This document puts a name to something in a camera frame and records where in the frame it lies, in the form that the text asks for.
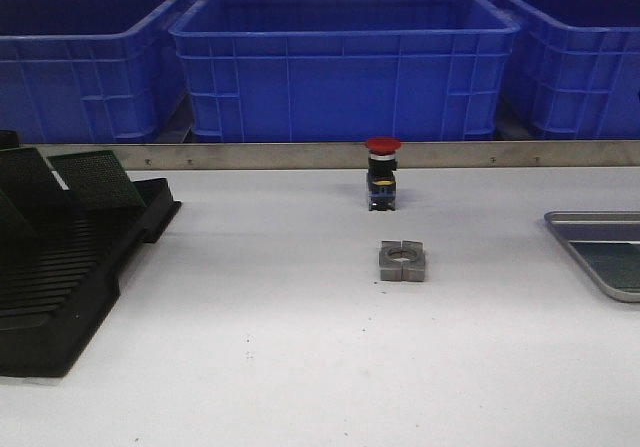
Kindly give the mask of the blue plastic crate right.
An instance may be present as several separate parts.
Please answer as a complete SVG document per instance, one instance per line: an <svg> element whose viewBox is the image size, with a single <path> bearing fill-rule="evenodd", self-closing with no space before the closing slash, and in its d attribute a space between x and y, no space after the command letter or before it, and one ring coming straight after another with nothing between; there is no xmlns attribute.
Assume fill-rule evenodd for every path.
<svg viewBox="0 0 640 447"><path fill-rule="evenodd" d="M506 103L543 140L639 137L639 0L494 0L516 21Z"/></svg>

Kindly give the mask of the blue plastic crate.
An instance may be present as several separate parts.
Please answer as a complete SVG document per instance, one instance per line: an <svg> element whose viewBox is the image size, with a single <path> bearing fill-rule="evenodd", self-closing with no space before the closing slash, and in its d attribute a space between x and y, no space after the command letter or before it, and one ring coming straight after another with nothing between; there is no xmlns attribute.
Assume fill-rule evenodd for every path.
<svg viewBox="0 0 640 447"><path fill-rule="evenodd" d="M1 126L24 143L142 143L186 95L189 0L1 0Z"/></svg>
<svg viewBox="0 0 640 447"><path fill-rule="evenodd" d="M518 25L487 0L198 0L172 26L196 139L485 140Z"/></svg>
<svg viewBox="0 0 640 447"><path fill-rule="evenodd" d="M639 137L639 0L494 0L516 21L506 103L543 140Z"/></svg>

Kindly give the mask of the red emergency stop button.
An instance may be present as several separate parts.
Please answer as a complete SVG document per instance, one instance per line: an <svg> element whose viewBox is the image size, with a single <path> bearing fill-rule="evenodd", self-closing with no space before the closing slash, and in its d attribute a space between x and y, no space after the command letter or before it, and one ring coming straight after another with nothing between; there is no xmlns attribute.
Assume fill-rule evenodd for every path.
<svg viewBox="0 0 640 447"><path fill-rule="evenodd" d="M372 137L365 141L368 150L368 209L396 210L396 153L402 143L393 137Z"/></svg>

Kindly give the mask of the metal table edge rail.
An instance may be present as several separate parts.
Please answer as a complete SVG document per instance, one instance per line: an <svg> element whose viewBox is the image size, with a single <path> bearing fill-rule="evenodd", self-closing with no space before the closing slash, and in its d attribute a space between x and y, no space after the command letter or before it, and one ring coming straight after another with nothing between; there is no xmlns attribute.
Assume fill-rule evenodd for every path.
<svg viewBox="0 0 640 447"><path fill-rule="evenodd" d="M43 156L111 150L128 170L363 169L361 143L37 144ZM637 140L407 142L405 169L637 167Z"/></svg>

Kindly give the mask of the green circuit board rear rack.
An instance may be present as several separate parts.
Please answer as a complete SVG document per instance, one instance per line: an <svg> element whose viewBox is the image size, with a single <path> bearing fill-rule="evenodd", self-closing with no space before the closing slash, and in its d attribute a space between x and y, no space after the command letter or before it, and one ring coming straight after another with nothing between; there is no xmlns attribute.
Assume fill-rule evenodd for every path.
<svg viewBox="0 0 640 447"><path fill-rule="evenodd" d="M1 151L1 190L27 217L59 213L71 206L69 194L33 147Z"/></svg>

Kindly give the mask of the silver metal tray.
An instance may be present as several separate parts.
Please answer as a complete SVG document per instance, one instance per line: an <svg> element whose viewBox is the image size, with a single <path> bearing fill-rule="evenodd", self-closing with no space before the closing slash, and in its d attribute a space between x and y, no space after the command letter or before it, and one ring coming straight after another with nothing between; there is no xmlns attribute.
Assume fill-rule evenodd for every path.
<svg viewBox="0 0 640 447"><path fill-rule="evenodd" d="M546 213L544 219L552 235L604 294L619 302L639 301L639 292L624 292L607 286L572 247L572 243L579 242L639 246L637 211L555 211Z"/></svg>

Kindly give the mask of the blue plastic crate left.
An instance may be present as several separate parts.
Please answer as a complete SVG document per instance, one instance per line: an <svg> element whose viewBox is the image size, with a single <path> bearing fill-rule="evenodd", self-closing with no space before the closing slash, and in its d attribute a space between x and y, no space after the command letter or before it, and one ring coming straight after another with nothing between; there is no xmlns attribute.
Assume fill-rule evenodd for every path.
<svg viewBox="0 0 640 447"><path fill-rule="evenodd" d="M1 0L1 126L24 143L142 143L186 95L189 0Z"/></svg>

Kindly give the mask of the grey metal clamp block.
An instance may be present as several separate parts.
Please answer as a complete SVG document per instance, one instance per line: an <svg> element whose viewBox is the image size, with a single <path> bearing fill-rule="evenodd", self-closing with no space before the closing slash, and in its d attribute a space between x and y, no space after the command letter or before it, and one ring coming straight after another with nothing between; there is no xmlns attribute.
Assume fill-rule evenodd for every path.
<svg viewBox="0 0 640 447"><path fill-rule="evenodd" d="M427 260L422 242L382 241L378 254L379 277L390 282L424 282Z"/></svg>

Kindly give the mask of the green circuit board front rack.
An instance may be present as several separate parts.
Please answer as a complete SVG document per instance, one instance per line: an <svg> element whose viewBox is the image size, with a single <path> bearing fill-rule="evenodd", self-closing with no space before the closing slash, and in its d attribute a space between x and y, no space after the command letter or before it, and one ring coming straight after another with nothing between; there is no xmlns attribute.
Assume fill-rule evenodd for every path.
<svg viewBox="0 0 640 447"><path fill-rule="evenodd" d="M9 196L1 191L1 244L26 241L35 236L31 224Z"/></svg>

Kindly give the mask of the green circuit board rack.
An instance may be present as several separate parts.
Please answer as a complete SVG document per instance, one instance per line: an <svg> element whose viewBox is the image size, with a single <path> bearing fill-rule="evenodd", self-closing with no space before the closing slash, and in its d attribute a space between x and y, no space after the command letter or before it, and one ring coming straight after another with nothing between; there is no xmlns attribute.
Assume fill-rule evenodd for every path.
<svg viewBox="0 0 640 447"><path fill-rule="evenodd" d="M35 236L31 224L9 196L1 191L1 244L26 241Z"/></svg>
<svg viewBox="0 0 640 447"><path fill-rule="evenodd" d="M1 190L27 217L59 213L71 206L69 194L33 147L1 151Z"/></svg>

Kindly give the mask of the green circuit board in rack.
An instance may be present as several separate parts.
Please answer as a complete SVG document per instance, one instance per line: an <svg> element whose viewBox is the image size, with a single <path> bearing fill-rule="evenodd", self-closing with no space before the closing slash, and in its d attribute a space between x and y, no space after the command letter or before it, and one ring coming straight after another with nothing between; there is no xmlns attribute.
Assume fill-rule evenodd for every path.
<svg viewBox="0 0 640 447"><path fill-rule="evenodd" d="M146 206L111 150L55 155L47 159L86 210Z"/></svg>

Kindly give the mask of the blue plastic crate centre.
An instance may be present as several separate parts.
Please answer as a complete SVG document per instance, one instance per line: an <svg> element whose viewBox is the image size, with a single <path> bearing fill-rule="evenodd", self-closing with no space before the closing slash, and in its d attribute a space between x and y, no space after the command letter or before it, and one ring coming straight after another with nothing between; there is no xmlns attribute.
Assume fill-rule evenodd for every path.
<svg viewBox="0 0 640 447"><path fill-rule="evenodd" d="M198 0L172 26L196 139L485 140L518 25L487 0Z"/></svg>

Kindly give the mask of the green perforated circuit board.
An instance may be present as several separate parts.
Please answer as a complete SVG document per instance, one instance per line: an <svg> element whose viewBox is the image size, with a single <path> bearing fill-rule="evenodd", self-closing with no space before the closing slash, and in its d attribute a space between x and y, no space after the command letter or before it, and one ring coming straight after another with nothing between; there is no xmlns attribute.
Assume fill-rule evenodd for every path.
<svg viewBox="0 0 640 447"><path fill-rule="evenodd" d="M587 265L609 287L639 292L639 246L631 243L572 243Z"/></svg>

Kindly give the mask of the black slotted board rack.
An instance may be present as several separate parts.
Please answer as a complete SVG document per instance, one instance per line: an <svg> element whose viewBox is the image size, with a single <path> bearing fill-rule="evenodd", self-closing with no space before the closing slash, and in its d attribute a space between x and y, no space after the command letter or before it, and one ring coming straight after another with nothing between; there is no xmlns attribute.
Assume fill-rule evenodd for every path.
<svg viewBox="0 0 640 447"><path fill-rule="evenodd" d="M1 133L1 151L23 148ZM144 208L86 210L69 194L59 213L24 217L35 236L1 244L1 373L63 377L120 296L119 275L137 248L156 242L178 212L164 178L131 182Z"/></svg>

